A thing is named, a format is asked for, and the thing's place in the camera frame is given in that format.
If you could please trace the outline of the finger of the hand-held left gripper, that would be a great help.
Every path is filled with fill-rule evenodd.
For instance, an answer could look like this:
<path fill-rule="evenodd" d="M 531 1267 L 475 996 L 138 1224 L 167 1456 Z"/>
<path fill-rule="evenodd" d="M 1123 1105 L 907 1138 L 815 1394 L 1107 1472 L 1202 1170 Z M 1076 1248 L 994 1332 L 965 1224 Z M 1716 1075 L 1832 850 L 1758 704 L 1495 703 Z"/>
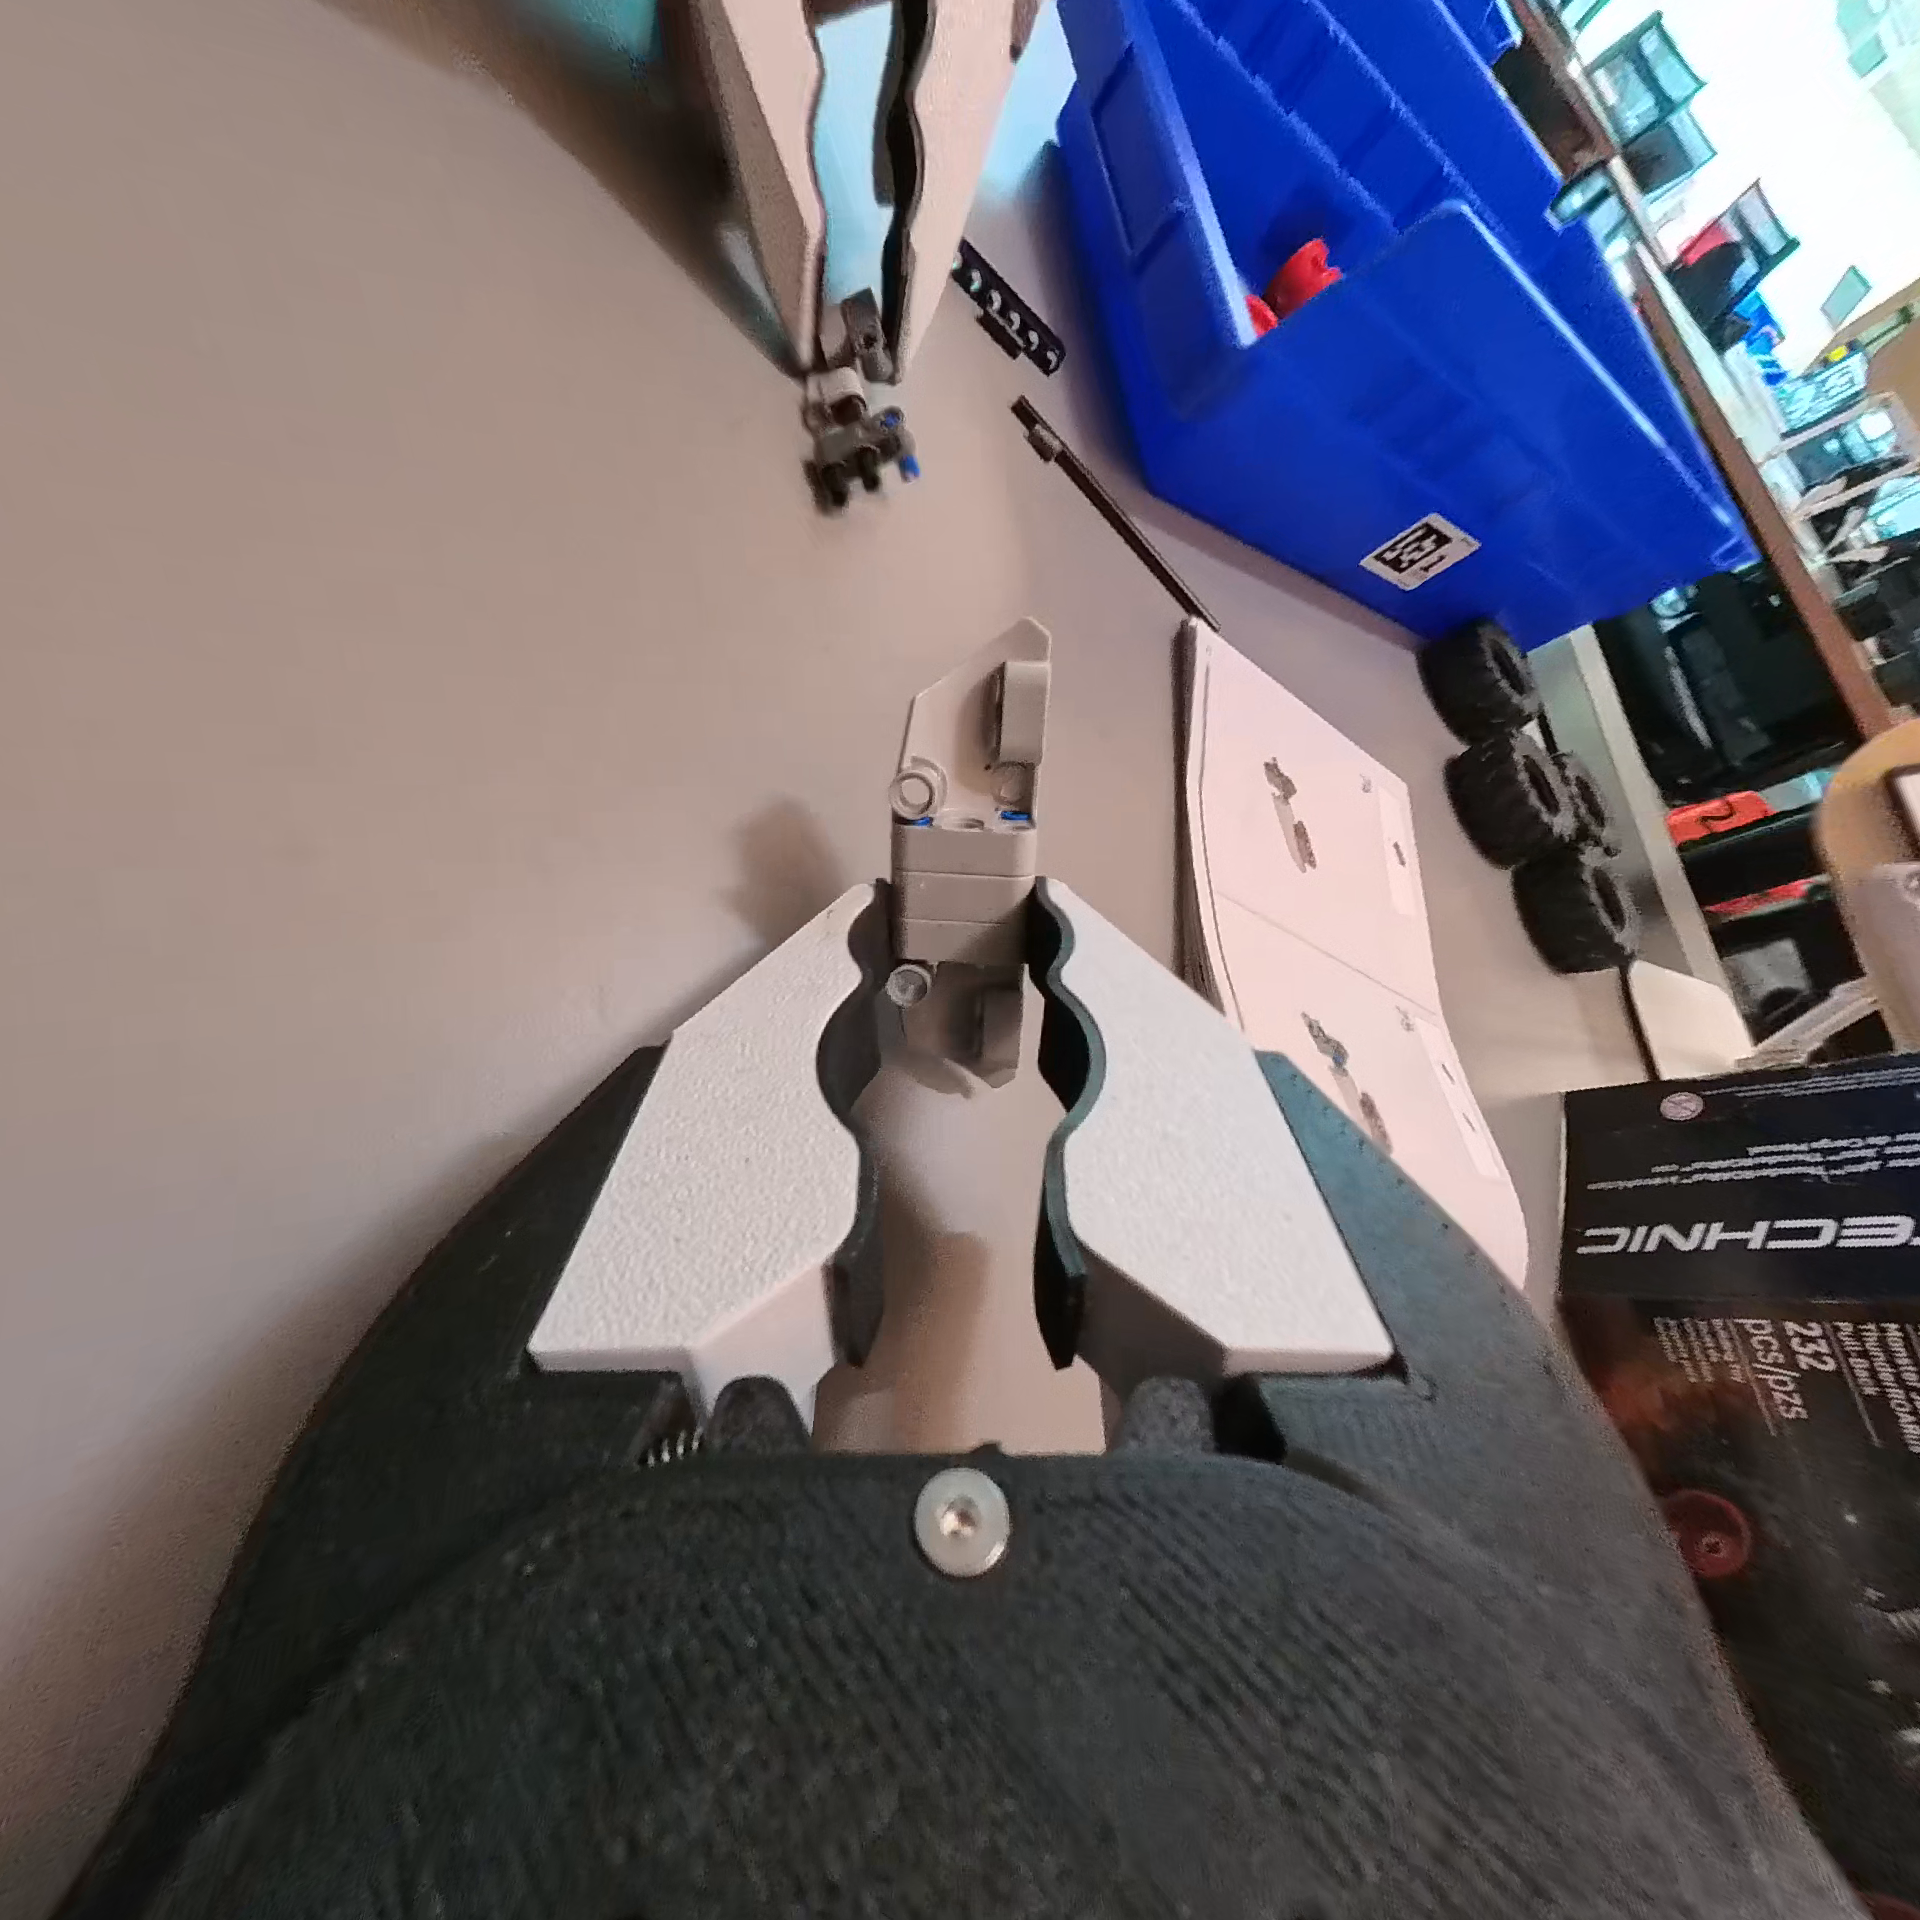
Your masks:
<path fill-rule="evenodd" d="M 903 378 L 928 333 L 988 162 L 1035 3 L 896 3 L 879 81 L 879 331 Z"/>
<path fill-rule="evenodd" d="M 900 106 L 899 4 L 669 4 L 678 50 L 718 135 L 736 215 L 768 296 L 783 361 L 798 373 L 851 360 L 863 373 L 900 365 Z M 871 106 L 871 201 L 885 217 L 871 267 L 847 287 L 852 320 L 827 320 L 835 207 L 814 151 L 830 60 L 822 28 L 842 18 L 886 28 Z"/>

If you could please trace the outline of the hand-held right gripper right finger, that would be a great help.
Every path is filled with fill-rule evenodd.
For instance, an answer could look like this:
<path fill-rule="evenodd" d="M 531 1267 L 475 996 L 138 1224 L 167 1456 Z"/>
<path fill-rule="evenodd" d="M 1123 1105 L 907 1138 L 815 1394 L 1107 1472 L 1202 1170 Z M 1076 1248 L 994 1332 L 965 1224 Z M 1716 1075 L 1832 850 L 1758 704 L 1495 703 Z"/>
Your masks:
<path fill-rule="evenodd" d="M 1248 1443 L 1270 1383 L 1383 1385 L 1397 1344 L 1259 1049 L 1059 880 L 1030 897 L 1042 1157 L 1035 1315 L 1098 1380 L 1117 1443 L 1139 1394 L 1205 1443 Z"/>

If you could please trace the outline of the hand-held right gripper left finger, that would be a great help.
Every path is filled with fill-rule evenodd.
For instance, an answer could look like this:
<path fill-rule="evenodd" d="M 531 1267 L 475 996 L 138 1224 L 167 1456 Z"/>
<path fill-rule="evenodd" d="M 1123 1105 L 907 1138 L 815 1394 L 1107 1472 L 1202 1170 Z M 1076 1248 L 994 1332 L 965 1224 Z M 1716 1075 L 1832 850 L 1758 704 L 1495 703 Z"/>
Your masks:
<path fill-rule="evenodd" d="M 701 1418 L 871 1355 L 879 1170 L 858 1103 L 879 1068 L 885 893 L 845 890 L 660 1047 L 527 1339 L 543 1375 L 659 1375 Z"/>

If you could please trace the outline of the small grey toy brick assembly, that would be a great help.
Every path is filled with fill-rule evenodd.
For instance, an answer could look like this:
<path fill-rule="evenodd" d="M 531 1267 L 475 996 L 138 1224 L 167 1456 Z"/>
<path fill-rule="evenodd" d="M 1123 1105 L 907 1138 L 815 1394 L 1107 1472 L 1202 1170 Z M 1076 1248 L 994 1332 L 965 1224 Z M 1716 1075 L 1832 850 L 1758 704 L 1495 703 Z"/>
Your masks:
<path fill-rule="evenodd" d="M 821 513 L 838 514 L 855 492 L 878 495 L 885 473 L 904 484 L 920 477 L 920 460 L 896 389 L 896 356 L 874 291 L 845 298 L 837 348 L 802 389 L 810 456 L 805 477 Z"/>

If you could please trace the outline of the white panel toy brick assembly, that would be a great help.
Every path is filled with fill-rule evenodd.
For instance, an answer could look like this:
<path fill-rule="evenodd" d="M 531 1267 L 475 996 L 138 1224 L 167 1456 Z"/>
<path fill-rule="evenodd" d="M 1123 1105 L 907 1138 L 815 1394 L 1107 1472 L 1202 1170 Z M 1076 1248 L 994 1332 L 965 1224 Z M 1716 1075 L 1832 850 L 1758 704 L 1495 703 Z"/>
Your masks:
<path fill-rule="evenodd" d="M 885 991 L 914 1049 L 988 1088 L 1019 1065 L 1048 689 L 1051 636 L 1026 615 L 914 697 L 886 787 Z"/>

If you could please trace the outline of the black toy beam with holes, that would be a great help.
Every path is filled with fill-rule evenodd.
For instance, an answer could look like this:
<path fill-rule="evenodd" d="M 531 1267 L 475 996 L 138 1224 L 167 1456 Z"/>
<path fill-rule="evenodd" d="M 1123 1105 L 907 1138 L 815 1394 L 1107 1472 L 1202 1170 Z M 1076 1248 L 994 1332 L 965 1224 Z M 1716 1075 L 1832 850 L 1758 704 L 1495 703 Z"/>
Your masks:
<path fill-rule="evenodd" d="M 1061 373 L 1064 363 L 1061 337 L 966 237 L 956 243 L 951 284 L 1000 353 L 1026 361 L 1044 378 Z"/>

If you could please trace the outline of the open instruction booklet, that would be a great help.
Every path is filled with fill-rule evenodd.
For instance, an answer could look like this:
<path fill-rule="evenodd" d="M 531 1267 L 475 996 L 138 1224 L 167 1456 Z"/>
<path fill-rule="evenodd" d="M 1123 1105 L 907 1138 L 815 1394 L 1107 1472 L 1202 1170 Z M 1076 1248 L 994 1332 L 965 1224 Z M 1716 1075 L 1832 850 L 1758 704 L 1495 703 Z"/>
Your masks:
<path fill-rule="evenodd" d="M 1527 1224 L 1444 1021 L 1405 785 L 1202 617 L 1174 660 L 1186 978 L 1523 1290 Z"/>

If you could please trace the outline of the black toy axle rod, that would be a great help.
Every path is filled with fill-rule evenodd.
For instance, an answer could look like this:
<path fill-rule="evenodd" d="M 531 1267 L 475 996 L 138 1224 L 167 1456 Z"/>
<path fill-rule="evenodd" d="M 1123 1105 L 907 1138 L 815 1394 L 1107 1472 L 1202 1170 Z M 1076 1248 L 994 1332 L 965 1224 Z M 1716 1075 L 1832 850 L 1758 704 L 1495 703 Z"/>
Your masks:
<path fill-rule="evenodd" d="M 1206 603 L 1189 588 L 1183 576 L 1162 555 L 1147 540 L 1139 521 L 1117 503 L 1117 499 L 1099 483 L 1080 456 L 1059 434 L 1059 431 L 1042 416 L 1035 402 L 1026 395 L 1013 401 L 1013 419 L 1018 420 L 1023 444 L 1035 458 L 1056 468 L 1067 484 L 1090 505 L 1093 514 L 1123 543 L 1146 575 L 1164 591 L 1172 607 L 1186 617 L 1196 620 L 1208 632 L 1219 634 L 1219 624 Z"/>

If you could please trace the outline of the blue plastic bin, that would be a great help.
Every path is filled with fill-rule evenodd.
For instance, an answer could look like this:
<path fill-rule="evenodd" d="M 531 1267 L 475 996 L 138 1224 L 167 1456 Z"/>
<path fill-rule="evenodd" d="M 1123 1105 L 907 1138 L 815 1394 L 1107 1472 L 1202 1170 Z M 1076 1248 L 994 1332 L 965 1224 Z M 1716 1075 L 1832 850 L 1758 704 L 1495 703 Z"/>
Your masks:
<path fill-rule="evenodd" d="M 1501 4 L 1067 3 L 1098 361 L 1147 490 L 1424 641 L 1538 648 L 1758 549 L 1487 55 Z M 1339 284 L 1255 339 L 1323 237 Z"/>

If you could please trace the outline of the black toy set box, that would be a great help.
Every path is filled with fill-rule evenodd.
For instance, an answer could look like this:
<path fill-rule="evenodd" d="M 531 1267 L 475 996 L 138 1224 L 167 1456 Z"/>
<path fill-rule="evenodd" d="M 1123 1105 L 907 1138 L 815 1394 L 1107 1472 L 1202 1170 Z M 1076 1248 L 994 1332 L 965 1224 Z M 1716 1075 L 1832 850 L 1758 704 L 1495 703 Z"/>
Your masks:
<path fill-rule="evenodd" d="M 1916 1055 L 1566 1092 L 1556 1305 L 1808 1825 L 1916 1916 Z"/>

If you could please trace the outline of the storage shelf with bins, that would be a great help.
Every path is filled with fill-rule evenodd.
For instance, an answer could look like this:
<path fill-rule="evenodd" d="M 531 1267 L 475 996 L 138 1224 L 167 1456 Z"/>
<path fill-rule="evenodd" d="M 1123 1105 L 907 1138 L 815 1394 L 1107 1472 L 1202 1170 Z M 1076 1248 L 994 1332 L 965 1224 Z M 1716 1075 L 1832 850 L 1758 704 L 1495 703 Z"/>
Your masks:
<path fill-rule="evenodd" d="M 1880 186 L 1856 186 L 1814 219 L 1812 345 L 1762 298 L 1735 308 L 1735 337 L 1780 389 L 1788 427 L 1814 441 L 1792 460 L 1792 492 L 1835 511 L 1812 519 L 1840 579 L 1840 612 L 1874 653 L 1893 703 L 1916 709 L 1916 249 L 1918 4 L 1810 3 L 1826 9 L 1840 65 L 1916 159 Z M 1620 275 L 1618 209 L 1556 203 Z M 1639 753 L 1668 807 L 1675 843 L 1808 804 L 1861 738 L 1820 674 L 1808 636 L 1762 561 L 1660 593 L 1595 627 Z"/>

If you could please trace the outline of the beige round container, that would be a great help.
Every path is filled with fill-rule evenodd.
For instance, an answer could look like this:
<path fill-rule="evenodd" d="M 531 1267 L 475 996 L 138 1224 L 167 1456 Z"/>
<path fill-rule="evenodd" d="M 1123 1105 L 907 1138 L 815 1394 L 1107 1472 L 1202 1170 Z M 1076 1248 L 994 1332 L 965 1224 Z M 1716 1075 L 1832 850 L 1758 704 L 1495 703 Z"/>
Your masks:
<path fill-rule="evenodd" d="M 1918 717 L 1863 743 L 1828 781 L 1814 804 L 1812 847 L 1830 884 L 1840 923 L 1856 939 L 1856 882 L 1880 867 L 1918 860 L 1916 831 L 1887 781 L 1918 765 Z"/>

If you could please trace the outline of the wooden shelf rail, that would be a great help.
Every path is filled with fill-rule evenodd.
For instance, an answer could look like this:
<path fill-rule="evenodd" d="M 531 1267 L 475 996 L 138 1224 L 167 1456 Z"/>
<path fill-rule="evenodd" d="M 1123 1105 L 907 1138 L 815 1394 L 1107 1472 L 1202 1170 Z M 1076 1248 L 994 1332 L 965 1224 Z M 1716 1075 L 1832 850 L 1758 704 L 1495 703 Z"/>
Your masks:
<path fill-rule="evenodd" d="M 1742 300 L 1794 316 L 1812 345 L 1818 219 L 1840 215 L 1880 164 L 1916 159 L 1879 135 L 1880 109 L 1840 65 L 1828 11 L 1802 4 L 1512 4 L 1511 89 L 1584 207 L 1618 209 L 1620 275 L 1663 356 L 1774 583 L 1808 636 L 1854 732 L 1912 717 L 1840 612 L 1840 579 L 1812 519 L 1835 511 L 1792 492 L 1814 441 L 1788 427 L 1780 389 L 1735 337 Z"/>

